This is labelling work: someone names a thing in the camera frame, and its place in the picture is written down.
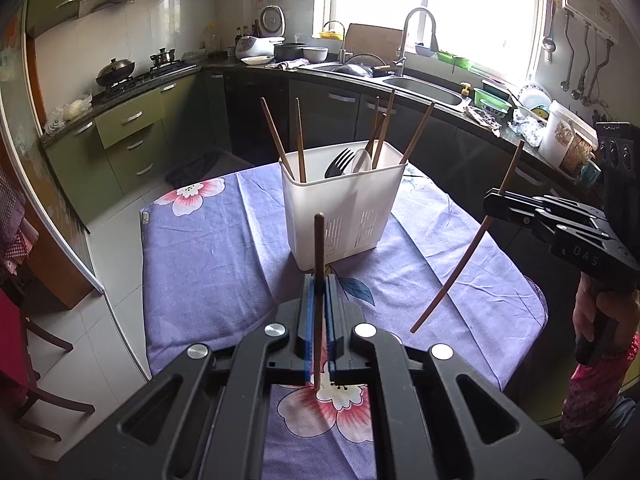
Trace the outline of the plastic cereal container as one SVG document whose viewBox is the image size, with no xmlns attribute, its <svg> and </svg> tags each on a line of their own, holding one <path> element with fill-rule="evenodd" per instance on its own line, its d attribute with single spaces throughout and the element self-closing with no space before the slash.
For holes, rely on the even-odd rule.
<svg viewBox="0 0 640 480">
<path fill-rule="evenodd" d="M 596 130 L 559 102 L 552 101 L 538 148 L 540 157 L 574 178 L 597 147 Z"/>
</svg>

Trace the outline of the white plastic utensil holder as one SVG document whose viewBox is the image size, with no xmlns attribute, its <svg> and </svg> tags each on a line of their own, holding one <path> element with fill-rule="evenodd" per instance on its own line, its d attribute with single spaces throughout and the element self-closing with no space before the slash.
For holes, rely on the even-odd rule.
<svg viewBox="0 0 640 480">
<path fill-rule="evenodd" d="M 356 153 L 365 147 L 363 141 L 356 141 L 308 148 L 306 183 L 299 181 L 296 152 L 286 154 L 295 181 L 280 162 L 288 244 L 300 270 L 310 271 L 314 267 L 314 216 L 319 212 L 324 214 L 327 263 L 375 248 L 382 237 L 407 168 L 399 163 L 401 152 L 385 142 L 378 168 L 324 177 L 330 162 L 345 148 Z"/>
</svg>

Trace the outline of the black wok with lid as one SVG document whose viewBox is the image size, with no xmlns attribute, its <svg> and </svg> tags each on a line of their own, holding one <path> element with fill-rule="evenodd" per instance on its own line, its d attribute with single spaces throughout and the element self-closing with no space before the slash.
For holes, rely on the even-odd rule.
<svg viewBox="0 0 640 480">
<path fill-rule="evenodd" d="M 135 62 L 128 58 L 112 58 L 110 64 L 104 66 L 96 76 L 96 83 L 102 88 L 111 88 L 127 79 L 133 72 Z"/>
</svg>

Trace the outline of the small steel pot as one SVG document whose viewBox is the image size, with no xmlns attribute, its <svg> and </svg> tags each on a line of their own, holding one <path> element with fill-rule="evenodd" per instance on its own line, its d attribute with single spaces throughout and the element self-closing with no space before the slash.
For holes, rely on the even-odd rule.
<svg viewBox="0 0 640 480">
<path fill-rule="evenodd" d="M 157 53 L 150 56 L 154 67 L 160 67 L 175 62 L 175 50 L 159 48 Z"/>
</svg>

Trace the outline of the white rice cooker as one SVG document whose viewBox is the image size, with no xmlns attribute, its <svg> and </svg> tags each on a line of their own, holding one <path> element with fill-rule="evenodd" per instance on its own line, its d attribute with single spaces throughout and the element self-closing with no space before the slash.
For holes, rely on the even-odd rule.
<svg viewBox="0 0 640 480">
<path fill-rule="evenodd" d="M 282 44 L 285 35 L 285 16 L 280 6 L 265 6 L 259 14 L 256 32 L 243 35 L 236 42 L 237 60 L 255 56 L 274 55 L 274 47 Z"/>
</svg>

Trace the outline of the dark lower cabinet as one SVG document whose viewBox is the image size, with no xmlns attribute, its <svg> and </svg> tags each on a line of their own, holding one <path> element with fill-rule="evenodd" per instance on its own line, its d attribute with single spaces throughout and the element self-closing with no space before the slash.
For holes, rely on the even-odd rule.
<svg viewBox="0 0 640 480">
<path fill-rule="evenodd" d="M 305 148 L 366 140 L 376 112 L 390 113 L 386 140 L 405 151 L 427 102 L 406 90 L 373 82 L 351 82 L 309 72 L 259 67 L 207 67 L 211 98 L 224 98 L 230 150 L 255 166 L 275 162 L 278 151 L 269 128 L 275 126 L 285 151 L 296 148 L 295 127 L 303 127 Z M 463 110 L 439 104 L 410 156 L 475 220 L 484 217 L 483 197 L 502 181 L 521 138 L 511 128 L 493 132 Z"/>
</svg>

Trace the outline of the wooden cutting board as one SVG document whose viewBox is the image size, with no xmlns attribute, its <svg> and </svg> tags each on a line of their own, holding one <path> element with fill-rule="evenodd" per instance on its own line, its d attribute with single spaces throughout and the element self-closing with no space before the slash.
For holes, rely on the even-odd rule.
<svg viewBox="0 0 640 480">
<path fill-rule="evenodd" d="M 345 49 L 353 54 L 375 54 L 389 63 L 397 56 L 401 37 L 401 29 L 352 23 L 346 32 Z"/>
</svg>

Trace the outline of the hanging steel ladle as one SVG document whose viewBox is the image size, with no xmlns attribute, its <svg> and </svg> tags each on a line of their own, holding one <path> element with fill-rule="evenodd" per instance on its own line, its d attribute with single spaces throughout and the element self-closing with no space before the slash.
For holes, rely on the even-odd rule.
<svg viewBox="0 0 640 480">
<path fill-rule="evenodd" d="M 550 65 L 553 61 L 553 53 L 556 50 L 556 45 L 554 41 L 554 32 L 553 32 L 553 22 L 556 13 L 556 2 L 555 0 L 549 1 L 549 15 L 548 15 L 548 26 L 546 33 L 544 34 L 544 38 L 542 38 L 542 52 L 544 52 L 544 62 L 547 65 Z"/>
</svg>

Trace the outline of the black plastic fork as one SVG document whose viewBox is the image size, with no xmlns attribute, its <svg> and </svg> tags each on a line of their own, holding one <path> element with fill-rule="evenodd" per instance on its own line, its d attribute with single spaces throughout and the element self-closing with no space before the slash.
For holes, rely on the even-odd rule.
<svg viewBox="0 0 640 480">
<path fill-rule="evenodd" d="M 330 162 L 329 167 L 326 168 L 324 177 L 326 179 L 329 179 L 341 176 L 342 174 L 344 174 L 345 169 L 349 166 L 354 158 L 355 152 L 350 148 L 345 148 L 332 160 L 332 162 Z"/>
</svg>

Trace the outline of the stainless kitchen sink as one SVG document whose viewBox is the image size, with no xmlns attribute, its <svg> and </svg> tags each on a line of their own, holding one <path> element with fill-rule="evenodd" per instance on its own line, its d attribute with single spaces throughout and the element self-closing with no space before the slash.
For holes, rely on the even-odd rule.
<svg viewBox="0 0 640 480">
<path fill-rule="evenodd" d="M 424 98 L 455 107 L 463 103 L 460 94 L 416 78 L 389 76 L 382 79 L 383 84 L 405 92 L 412 92 Z"/>
</svg>

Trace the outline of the green lower cabinet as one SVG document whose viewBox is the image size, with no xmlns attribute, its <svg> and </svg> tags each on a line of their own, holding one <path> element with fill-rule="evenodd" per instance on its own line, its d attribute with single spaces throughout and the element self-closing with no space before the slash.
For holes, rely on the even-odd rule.
<svg viewBox="0 0 640 480">
<path fill-rule="evenodd" d="M 165 78 L 44 142 L 83 224 L 171 171 L 229 148 L 224 76 L 211 70 Z"/>
</svg>

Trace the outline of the white bowl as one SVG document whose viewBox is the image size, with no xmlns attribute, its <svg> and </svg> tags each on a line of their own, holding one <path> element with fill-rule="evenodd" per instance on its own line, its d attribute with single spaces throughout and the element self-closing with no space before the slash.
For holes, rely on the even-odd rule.
<svg viewBox="0 0 640 480">
<path fill-rule="evenodd" d="M 311 64 L 326 62 L 328 55 L 329 49 L 326 47 L 303 47 L 303 56 Z"/>
</svg>

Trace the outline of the white plastic spoon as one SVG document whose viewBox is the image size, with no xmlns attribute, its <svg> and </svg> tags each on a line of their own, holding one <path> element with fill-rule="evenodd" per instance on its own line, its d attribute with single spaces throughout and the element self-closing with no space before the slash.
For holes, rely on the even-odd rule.
<svg viewBox="0 0 640 480">
<path fill-rule="evenodd" d="M 359 174 L 360 172 L 370 171 L 372 169 L 372 158 L 369 151 L 365 148 L 360 148 L 356 151 L 355 157 L 350 165 L 350 172 L 352 174 Z"/>
</svg>

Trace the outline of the red wooden chair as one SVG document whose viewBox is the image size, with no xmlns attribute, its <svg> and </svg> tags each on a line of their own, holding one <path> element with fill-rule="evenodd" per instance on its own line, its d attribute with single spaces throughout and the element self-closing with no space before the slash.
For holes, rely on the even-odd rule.
<svg viewBox="0 0 640 480">
<path fill-rule="evenodd" d="M 61 442 L 62 437 L 56 432 L 25 419 L 26 413 L 37 401 L 85 415 L 93 414 L 96 408 L 92 404 L 57 396 L 38 386 L 40 375 L 32 366 L 28 351 L 28 332 L 66 353 L 74 350 L 70 342 L 32 322 L 5 292 L 1 292 L 1 411 L 23 429 L 54 442 Z"/>
</svg>

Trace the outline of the gas stove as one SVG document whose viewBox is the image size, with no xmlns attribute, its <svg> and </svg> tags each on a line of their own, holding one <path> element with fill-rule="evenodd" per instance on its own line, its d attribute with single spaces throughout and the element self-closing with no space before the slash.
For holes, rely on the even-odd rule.
<svg viewBox="0 0 640 480">
<path fill-rule="evenodd" d="M 115 96 L 130 91 L 135 88 L 139 88 L 150 81 L 156 81 L 165 77 L 177 74 L 184 74 L 189 70 L 194 70 L 195 63 L 188 63 L 184 61 L 172 62 L 162 66 L 152 67 L 147 72 L 137 76 L 128 76 L 126 79 L 117 81 L 108 87 L 105 87 L 101 92 L 96 93 L 92 97 L 92 105 L 96 106 L 114 99 Z"/>
</svg>

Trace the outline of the black cooking pot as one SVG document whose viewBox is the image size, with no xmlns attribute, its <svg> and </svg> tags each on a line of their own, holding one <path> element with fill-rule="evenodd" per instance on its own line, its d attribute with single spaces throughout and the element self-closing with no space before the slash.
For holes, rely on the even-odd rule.
<svg viewBox="0 0 640 480">
<path fill-rule="evenodd" d="M 285 62 L 303 58 L 304 47 L 301 42 L 281 42 L 273 47 L 273 59 L 276 62 Z"/>
</svg>

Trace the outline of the green plastic basket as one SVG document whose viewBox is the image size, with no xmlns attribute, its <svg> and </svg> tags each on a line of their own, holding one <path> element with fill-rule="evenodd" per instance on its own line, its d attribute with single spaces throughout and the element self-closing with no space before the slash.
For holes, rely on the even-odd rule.
<svg viewBox="0 0 640 480">
<path fill-rule="evenodd" d="M 512 107 L 509 102 L 481 88 L 474 89 L 474 105 L 495 118 L 503 118 Z"/>
</svg>

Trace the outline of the chrome kitchen faucet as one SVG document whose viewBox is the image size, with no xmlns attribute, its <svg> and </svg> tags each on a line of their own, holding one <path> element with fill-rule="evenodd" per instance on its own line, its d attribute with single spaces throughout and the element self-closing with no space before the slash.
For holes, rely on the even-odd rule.
<svg viewBox="0 0 640 480">
<path fill-rule="evenodd" d="M 411 21 L 415 15 L 421 15 L 420 23 L 416 25 L 416 27 L 411 28 Z M 430 33 L 427 41 L 427 50 L 431 52 L 431 54 L 436 54 L 439 51 L 439 45 L 437 40 L 437 24 L 434 17 L 434 14 L 427 9 L 426 6 L 416 6 L 411 9 L 405 18 L 404 27 L 402 28 L 402 33 L 400 37 L 400 44 L 396 51 L 396 58 L 394 59 L 394 74 L 397 76 L 402 76 L 405 71 L 405 65 L 407 61 L 407 48 L 409 40 L 413 42 L 418 42 L 419 40 L 423 40 L 425 25 L 424 21 L 430 21 Z"/>
</svg>

